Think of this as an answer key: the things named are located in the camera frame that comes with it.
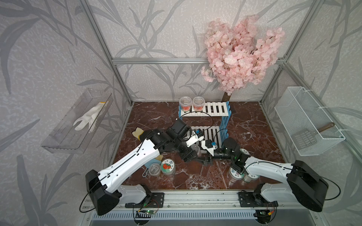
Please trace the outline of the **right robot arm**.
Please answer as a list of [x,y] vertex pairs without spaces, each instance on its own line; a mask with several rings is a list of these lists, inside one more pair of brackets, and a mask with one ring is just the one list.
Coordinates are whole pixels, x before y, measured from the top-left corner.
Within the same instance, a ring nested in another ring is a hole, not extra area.
[[240,148],[232,138],[224,140],[221,147],[210,139],[199,139],[199,142],[210,160],[230,160],[231,171],[243,180],[265,177],[277,181],[275,185],[260,184],[252,192],[258,206],[271,202],[298,202],[311,211],[322,211],[329,185],[305,162],[296,160],[294,163],[275,163],[261,160]]

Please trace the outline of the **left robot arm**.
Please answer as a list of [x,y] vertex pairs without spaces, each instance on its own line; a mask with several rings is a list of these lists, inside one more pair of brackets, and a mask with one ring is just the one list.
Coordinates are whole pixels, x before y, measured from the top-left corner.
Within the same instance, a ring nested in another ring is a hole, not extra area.
[[185,154],[187,160],[196,157],[197,153],[191,146],[204,138],[202,130],[190,131],[182,119],[166,130],[153,129],[140,134],[141,141],[134,150],[113,165],[101,170],[90,170],[85,175],[87,196],[90,197],[99,216],[112,211],[119,204],[139,204],[151,197],[146,186],[125,186],[123,182],[139,168],[160,156],[164,152],[177,151]]

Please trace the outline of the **strawberry lid seed container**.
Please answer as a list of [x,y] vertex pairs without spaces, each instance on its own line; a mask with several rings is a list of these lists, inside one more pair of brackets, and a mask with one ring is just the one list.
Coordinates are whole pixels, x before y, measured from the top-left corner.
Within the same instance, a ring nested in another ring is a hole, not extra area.
[[161,172],[166,176],[171,176],[176,173],[175,162],[172,159],[165,159],[161,163]]

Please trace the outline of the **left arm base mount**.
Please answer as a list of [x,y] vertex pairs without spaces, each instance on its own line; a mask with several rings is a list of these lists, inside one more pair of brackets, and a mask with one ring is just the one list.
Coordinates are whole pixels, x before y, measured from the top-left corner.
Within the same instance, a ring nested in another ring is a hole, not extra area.
[[139,202],[129,202],[125,204],[125,208],[163,208],[165,201],[165,193],[152,192],[146,185],[140,185],[145,191],[145,197]]

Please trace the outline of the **clear seed container red label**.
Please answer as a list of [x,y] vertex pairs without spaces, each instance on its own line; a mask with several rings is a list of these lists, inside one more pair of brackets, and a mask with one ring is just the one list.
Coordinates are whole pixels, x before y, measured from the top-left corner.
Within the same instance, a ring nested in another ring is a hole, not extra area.
[[189,112],[192,106],[192,99],[190,97],[180,98],[179,106],[183,112]]

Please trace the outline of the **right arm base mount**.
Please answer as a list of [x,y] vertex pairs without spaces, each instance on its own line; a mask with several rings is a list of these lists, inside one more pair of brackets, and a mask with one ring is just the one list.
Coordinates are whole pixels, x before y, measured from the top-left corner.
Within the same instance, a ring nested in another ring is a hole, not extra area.
[[261,189],[265,183],[259,184],[252,192],[242,190],[238,192],[239,204],[241,207],[250,208],[266,208],[266,207],[278,207],[278,202],[269,202],[261,196]]

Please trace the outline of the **small clear container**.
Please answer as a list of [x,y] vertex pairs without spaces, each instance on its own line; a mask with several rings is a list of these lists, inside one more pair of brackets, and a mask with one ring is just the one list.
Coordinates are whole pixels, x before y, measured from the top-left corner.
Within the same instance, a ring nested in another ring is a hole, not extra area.
[[158,177],[161,174],[161,166],[159,163],[153,163],[149,167],[149,175],[153,177]]

